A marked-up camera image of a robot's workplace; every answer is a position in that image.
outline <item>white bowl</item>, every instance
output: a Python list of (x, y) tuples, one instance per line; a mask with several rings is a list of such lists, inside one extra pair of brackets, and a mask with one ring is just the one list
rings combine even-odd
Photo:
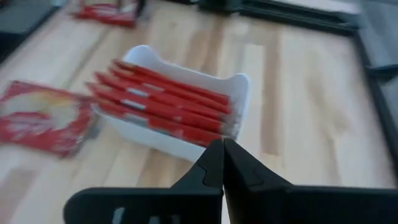
[[(226, 122), (234, 124), (229, 135), (237, 140), (249, 109), (251, 81), (248, 75), (239, 73), (229, 79), (222, 80), (165, 62), (147, 45), (132, 48), (124, 57), (124, 61), (149, 68), (182, 83), (200, 86), (216, 93), (228, 95), (233, 113), (226, 119)], [(204, 147), (109, 116), (96, 107), (95, 111), (113, 125), (126, 139), (145, 144), (173, 156), (195, 162), (205, 150)]]

